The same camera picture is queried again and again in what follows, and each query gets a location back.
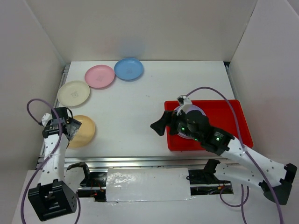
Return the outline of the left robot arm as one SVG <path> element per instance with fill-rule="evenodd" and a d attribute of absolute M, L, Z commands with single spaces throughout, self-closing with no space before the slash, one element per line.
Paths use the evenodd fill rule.
<path fill-rule="evenodd" d="M 78 207 L 79 185 L 92 182 L 85 162 L 64 166 L 66 149 L 81 126 L 67 107 L 57 107 L 42 118 L 45 159 L 36 187 L 28 190 L 28 200 L 40 221 L 72 214 Z"/>

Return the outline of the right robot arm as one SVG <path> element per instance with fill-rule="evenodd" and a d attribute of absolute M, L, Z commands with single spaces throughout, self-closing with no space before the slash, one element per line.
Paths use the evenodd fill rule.
<path fill-rule="evenodd" d="M 161 119 L 150 127 L 160 136 L 168 127 L 170 135 L 182 133 L 200 143 L 206 151 L 235 161 L 243 168 L 234 168 L 209 159 L 204 167 L 204 179 L 213 183 L 238 182 L 261 191 L 270 201 L 286 205 L 291 193 L 297 167 L 291 163 L 275 162 L 243 145 L 237 137 L 210 125 L 207 116 L 197 110 L 187 113 L 164 111 Z"/>

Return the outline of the yellow plate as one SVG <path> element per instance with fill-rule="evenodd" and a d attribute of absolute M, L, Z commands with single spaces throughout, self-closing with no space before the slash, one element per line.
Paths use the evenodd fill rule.
<path fill-rule="evenodd" d="M 88 116 L 75 115 L 74 119 L 81 122 L 81 126 L 68 145 L 68 148 L 71 149 L 87 146 L 93 139 L 96 131 L 94 121 Z"/>

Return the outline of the cream white plate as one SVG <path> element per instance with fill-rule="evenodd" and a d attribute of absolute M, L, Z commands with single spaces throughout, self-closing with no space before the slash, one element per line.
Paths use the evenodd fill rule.
<path fill-rule="evenodd" d="M 59 103 L 75 107 L 84 103 L 90 95 L 90 87 L 83 81 L 71 81 L 61 86 L 57 93 Z"/>

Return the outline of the purple plate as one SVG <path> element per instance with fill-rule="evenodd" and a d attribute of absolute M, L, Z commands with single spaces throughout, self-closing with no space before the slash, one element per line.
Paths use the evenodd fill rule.
<path fill-rule="evenodd" d="M 191 131 L 191 138 L 185 139 L 193 139 L 198 141 L 199 135 L 204 131 L 208 118 L 206 114 L 200 109 L 198 106 L 189 105 L 183 108 L 182 112 L 186 113 L 186 121 L 188 129 Z"/>

